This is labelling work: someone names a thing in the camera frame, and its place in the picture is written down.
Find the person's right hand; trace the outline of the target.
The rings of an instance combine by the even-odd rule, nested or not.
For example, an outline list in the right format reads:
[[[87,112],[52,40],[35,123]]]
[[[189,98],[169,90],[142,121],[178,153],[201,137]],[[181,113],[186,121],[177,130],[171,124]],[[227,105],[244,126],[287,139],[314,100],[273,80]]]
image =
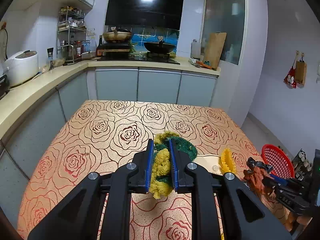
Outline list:
[[[305,228],[306,226],[308,226],[311,220],[312,220],[312,217],[310,216],[306,216],[306,215],[298,216],[297,214],[290,212],[285,222],[285,228],[288,231],[291,231],[293,229],[295,222],[297,222],[298,225],[302,225],[303,228]]]

